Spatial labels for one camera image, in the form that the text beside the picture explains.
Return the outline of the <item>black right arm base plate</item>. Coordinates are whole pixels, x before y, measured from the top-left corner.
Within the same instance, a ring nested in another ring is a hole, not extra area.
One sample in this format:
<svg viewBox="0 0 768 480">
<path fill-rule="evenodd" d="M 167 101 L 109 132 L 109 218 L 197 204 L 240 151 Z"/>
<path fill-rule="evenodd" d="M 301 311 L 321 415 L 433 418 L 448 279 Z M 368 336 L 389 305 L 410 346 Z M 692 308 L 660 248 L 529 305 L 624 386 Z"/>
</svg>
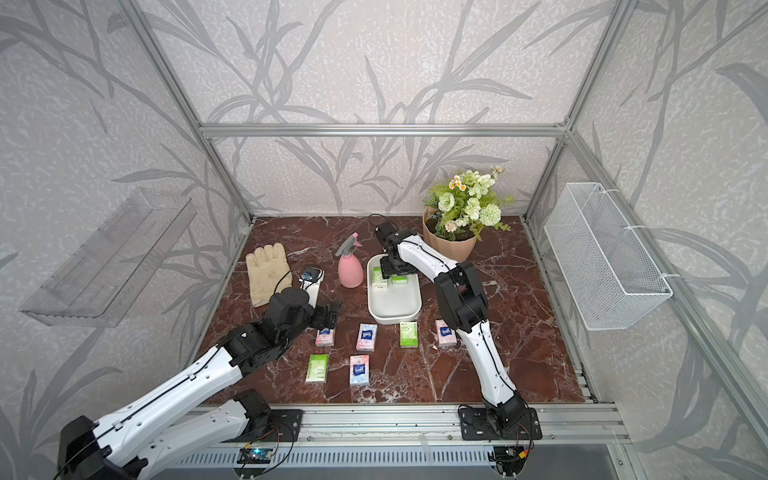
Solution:
<svg viewBox="0 0 768 480">
<path fill-rule="evenodd" d="M 463 440 L 536 441 L 543 438 L 535 409 L 523 407 L 511 418 L 494 409 L 460 404 L 457 408 Z"/>
</svg>

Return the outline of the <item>pink Tempo tissue pack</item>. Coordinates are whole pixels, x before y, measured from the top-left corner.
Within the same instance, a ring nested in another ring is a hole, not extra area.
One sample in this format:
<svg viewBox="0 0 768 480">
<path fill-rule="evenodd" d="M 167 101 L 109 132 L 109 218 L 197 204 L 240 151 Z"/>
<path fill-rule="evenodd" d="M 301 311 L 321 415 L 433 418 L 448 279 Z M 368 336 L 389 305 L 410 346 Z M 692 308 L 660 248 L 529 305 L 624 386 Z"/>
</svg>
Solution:
<svg viewBox="0 0 768 480">
<path fill-rule="evenodd" d="M 335 330 L 325 328 L 319 330 L 316 335 L 315 345 L 317 347 L 333 347 L 335 344 Z"/>
<path fill-rule="evenodd" d="M 349 384 L 351 386 L 370 383 L 370 357 L 368 355 L 351 356 L 349 360 Z"/>
<path fill-rule="evenodd" d="M 375 350 L 378 326 L 376 324 L 361 324 L 356 341 L 356 350 L 372 352 Z"/>
<path fill-rule="evenodd" d="M 435 321 L 437 345 L 439 348 L 454 347 L 457 345 L 458 340 L 456 333 L 451 329 L 448 324 L 438 319 Z"/>
</svg>

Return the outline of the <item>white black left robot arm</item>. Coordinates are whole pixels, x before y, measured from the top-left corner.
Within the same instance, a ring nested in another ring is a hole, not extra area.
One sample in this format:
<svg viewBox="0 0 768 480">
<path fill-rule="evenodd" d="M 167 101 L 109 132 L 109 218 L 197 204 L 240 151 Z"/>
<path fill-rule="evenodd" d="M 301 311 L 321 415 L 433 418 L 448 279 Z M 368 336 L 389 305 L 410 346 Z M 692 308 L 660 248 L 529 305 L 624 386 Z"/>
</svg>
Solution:
<svg viewBox="0 0 768 480">
<path fill-rule="evenodd" d="M 192 365 L 128 405 L 91 420 L 80 416 L 60 433 L 59 479 L 149 479 L 188 455 L 243 435 L 273 429 L 272 410 L 253 390 L 213 412 L 186 420 L 202 401 L 278 360 L 308 328 L 332 329 L 342 304 L 318 305 L 318 286 L 274 294 L 261 320 L 231 330 Z"/>
</svg>

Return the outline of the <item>green white tissue pack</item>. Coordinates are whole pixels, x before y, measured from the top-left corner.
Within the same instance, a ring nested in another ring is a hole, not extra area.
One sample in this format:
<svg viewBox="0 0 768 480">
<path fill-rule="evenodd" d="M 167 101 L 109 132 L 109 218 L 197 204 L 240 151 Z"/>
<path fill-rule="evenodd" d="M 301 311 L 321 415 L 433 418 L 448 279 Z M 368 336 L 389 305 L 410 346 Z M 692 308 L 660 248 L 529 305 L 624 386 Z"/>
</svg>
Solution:
<svg viewBox="0 0 768 480">
<path fill-rule="evenodd" d="M 309 357 L 306 383 L 325 383 L 327 381 L 327 372 L 329 367 L 328 354 L 312 354 Z"/>
</svg>

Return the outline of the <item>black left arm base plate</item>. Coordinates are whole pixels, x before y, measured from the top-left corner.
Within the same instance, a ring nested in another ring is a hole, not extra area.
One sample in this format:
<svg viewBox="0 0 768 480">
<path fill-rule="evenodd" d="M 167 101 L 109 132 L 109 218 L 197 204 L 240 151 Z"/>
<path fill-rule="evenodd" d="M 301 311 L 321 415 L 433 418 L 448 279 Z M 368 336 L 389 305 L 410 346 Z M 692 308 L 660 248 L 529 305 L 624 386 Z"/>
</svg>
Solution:
<svg viewBox="0 0 768 480">
<path fill-rule="evenodd" d="M 249 419 L 237 441 L 294 442 L 298 439 L 304 411 L 277 409 Z"/>
</svg>

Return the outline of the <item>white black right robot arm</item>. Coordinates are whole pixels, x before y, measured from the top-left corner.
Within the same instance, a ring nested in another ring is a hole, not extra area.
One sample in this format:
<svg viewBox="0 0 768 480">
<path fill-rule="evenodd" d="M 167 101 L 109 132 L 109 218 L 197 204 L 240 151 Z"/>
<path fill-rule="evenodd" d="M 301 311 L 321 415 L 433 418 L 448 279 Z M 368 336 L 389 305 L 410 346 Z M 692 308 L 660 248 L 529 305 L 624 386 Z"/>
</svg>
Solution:
<svg viewBox="0 0 768 480">
<path fill-rule="evenodd" d="M 413 229 L 389 221 L 374 227 L 383 248 L 383 276 L 420 273 L 434 287 L 441 319 L 466 346 L 478 376 L 487 417 L 504 429 L 524 414 L 526 402 L 509 378 L 492 338 L 489 302 L 474 265 L 458 262 L 427 245 Z"/>
</svg>

